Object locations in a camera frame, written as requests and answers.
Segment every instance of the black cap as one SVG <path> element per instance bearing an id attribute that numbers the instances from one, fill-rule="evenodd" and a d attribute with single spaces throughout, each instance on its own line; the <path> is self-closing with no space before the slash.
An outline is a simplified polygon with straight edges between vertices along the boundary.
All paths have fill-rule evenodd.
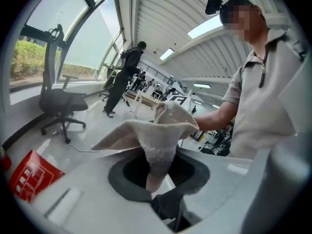
<path id="1" fill-rule="evenodd" d="M 239 5 L 253 6 L 253 4 L 248 0 L 228 0 L 220 8 L 220 21 L 223 25 L 229 23 L 229 13 L 234 11 L 234 7 Z"/>

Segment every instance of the chair armrest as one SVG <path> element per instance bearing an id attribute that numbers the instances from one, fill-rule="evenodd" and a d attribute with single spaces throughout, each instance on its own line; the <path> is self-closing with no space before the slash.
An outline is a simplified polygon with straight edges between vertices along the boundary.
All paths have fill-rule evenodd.
<path id="1" fill-rule="evenodd" d="M 65 89 L 67 87 L 67 84 L 69 83 L 69 80 L 72 78 L 72 79 L 78 79 L 78 77 L 75 77 L 75 76 L 63 76 L 66 78 L 65 82 L 64 82 L 64 85 L 63 85 L 63 89 Z"/>

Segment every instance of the red package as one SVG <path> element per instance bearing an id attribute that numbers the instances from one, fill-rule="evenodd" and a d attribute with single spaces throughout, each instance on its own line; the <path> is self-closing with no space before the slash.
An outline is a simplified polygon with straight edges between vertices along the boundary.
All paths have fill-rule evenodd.
<path id="1" fill-rule="evenodd" d="M 10 182 L 10 190 L 29 203 L 50 184 L 65 175 L 43 157 L 31 150 L 15 169 Z"/>

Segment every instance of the ceiling light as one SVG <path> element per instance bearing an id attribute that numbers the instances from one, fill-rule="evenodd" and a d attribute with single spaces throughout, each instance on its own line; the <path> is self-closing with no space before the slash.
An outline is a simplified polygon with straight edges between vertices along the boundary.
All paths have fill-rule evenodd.
<path id="1" fill-rule="evenodd" d="M 211 86 L 208 85 L 208 84 L 194 83 L 194 86 L 195 86 L 195 87 L 198 87 L 198 88 L 211 88 Z"/>
<path id="2" fill-rule="evenodd" d="M 209 20 L 203 22 L 199 26 L 197 26 L 195 29 L 192 29 L 189 33 L 187 33 L 192 39 L 199 37 L 202 34 L 205 34 L 206 32 L 212 31 L 218 27 L 222 26 L 222 23 L 220 21 L 220 16 L 217 15 L 213 18 L 210 18 Z"/>
<path id="3" fill-rule="evenodd" d="M 165 60 L 168 56 L 170 56 L 174 52 L 173 49 L 169 48 L 161 57 L 161 60 Z"/>

